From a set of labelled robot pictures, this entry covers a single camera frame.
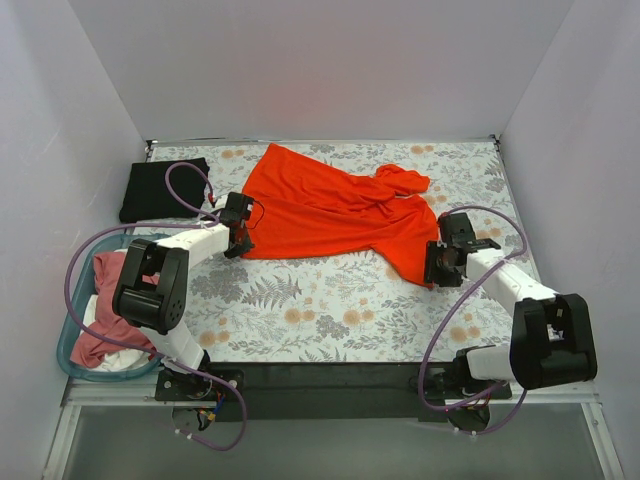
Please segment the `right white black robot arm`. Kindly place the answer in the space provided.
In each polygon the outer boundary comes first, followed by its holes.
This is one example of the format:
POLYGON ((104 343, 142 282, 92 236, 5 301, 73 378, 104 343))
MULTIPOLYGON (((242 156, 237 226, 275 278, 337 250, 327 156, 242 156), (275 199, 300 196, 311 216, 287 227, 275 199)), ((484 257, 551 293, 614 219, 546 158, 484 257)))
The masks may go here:
POLYGON ((440 239, 427 244, 424 281, 459 287, 469 280, 512 319, 508 344, 456 354, 452 383, 460 395, 475 397, 490 381, 536 390, 596 377, 590 314, 582 296, 558 293, 529 276, 495 241, 478 238, 463 212, 445 213, 437 224, 440 239))

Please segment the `orange t-shirt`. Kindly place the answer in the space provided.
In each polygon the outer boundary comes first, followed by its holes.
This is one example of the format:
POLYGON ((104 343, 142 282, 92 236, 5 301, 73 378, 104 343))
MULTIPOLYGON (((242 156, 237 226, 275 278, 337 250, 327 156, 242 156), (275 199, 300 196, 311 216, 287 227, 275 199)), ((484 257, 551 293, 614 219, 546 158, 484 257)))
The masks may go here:
POLYGON ((258 201, 247 258, 301 259, 373 250, 406 281, 423 285, 427 244, 439 238, 422 198, 428 177, 394 164, 351 175, 277 144, 250 173, 258 201))

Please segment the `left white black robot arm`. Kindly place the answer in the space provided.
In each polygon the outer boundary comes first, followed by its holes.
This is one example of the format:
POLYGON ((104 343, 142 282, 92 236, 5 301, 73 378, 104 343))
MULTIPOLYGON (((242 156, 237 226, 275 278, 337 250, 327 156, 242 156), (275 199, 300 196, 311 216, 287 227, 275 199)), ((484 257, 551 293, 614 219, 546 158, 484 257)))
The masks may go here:
POLYGON ((150 340, 165 366, 180 373, 178 387, 193 400, 211 392, 213 377, 201 367, 205 352, 182 320, 189 273, 213 257, 232 259, 254 247, 248 229, 254 203, 250 196, 231 192, 215 208, 215 225, 158 241, 136 239, 126 252, 113 311, 150 340))

